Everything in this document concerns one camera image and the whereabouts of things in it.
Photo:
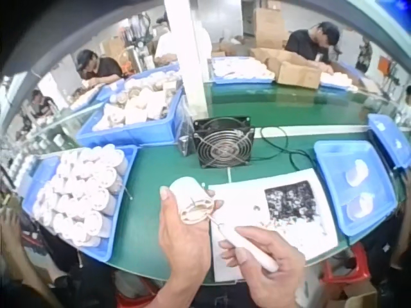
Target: black t-shirt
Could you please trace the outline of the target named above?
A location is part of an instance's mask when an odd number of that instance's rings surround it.
[[[35,109],[35,113],[33,114],[33,116],[36,119],[38,119],[44,116],[45,114],[47,114],[50,110],[53,112],[53,109],[51,109],[51,106],[53,106],[54,108],[57,108],[54,101],[48,96],[45,96],[43,101],[40,104],[33,106],[33,108]]]
[[[315,61],[317,55],[320,55],[319,61],[329,63],[328,49],[315,43],[308,35],[308,30],[297,30],[291,33],[285,50],[298,53],[311,61]]]
[[[100,58],[97,73],[86,73],[84,79],[88,80],[93,77],[108,77],[111,75],[118,75],[119,77],[122,77],[123,72],[115,59],[106,56],[104,58]]]

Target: white tool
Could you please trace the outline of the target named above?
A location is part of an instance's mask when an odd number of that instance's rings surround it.
[[[219,231],[226,238],[226,240],[228,240],[228,242],[233,244],[235,247],[247,249],[267,271],[273,273],[278,270],[278,264],[273,258],[239,235],[233,227],[227,226],[223,223],[218,223],[210,215],[208,215],[208,218],[217,225]]]

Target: black cap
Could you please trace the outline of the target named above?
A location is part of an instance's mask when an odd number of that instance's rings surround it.
[[[319,24],[318,28],[320,28],[323,34],[327,35],[328,44],[330,46],[335,46],[338,44],[340,40],[340,30],[338,27],[329,21],[324,21]]]
[[[92,56],[97,57],[97,54],[94,53],[93,51],[89,49],[83,49],[81,50],[76,57],[76,70],[78,72],[84,70],[84,68],[87,66],[89,61],[91,60]]]

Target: fan grille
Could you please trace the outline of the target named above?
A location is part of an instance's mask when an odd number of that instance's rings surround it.
[[[254,131],[218,130],[201,137],[197,145],[198,158],[202,167],[233,167],[247,164],[250,160]]]

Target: black cable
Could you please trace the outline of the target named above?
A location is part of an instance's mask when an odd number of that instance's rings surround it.
[[[306,157],[306,158],[311,162],[312,166],[313,166],[313,167],[316,167],[317,164],[315,163],[315,161],[310,157],[310,155],[309,155],[307,152],[305,152],[305,151],[303,151],[303,150],[289,150],[289,149],[288,149],[288,141],[289,141],[289,140],[288,140],[288,135],[287,135],[287,133],[286,133],[281,127],[279,127],[279,126],[274,126],[274,127],[275,127],[275,128],[278,128],[279,130],[281,130],[281,131],[284,133],[284,136],[285,136],[285,138],[286,138],[286,144],[284,145],[284,147],[280,147],[280,146],[274,144],[273,142],[269,141],[269,140],[264,136],[264,134],[263,134],[263,130],[264,130],[265,128],[267,128],[267,127],[262,127],[262,128],[261,128],[261,131],[260,131],[261,138],[262,138],[266,143],[268,143],[269,145],[271,145],[273,148],[279,150],[279,152],[276,153],[275,155],[270,156],[270,157],[256,157],[255,159],[252,159],[252,160],[257,160],[257,161],[269,160],[269,159],[272,159],[272,158],[274,158],[274,157],[276,157],[276,156],[278,156],[278,155],[280,155],[280,154],[282,154],[282,153],[287,153],[287,154],[289,155],[290,163],[291,163],[291,165],[293,166],[293,168],[294,168],[296,171],[300,171],[301,169],[298,168],[297,165],[295,164],[295,162],[294,162],[294,160],[293,160],[293,155],[301,155],[301,156],[303,156],[303,157]]]

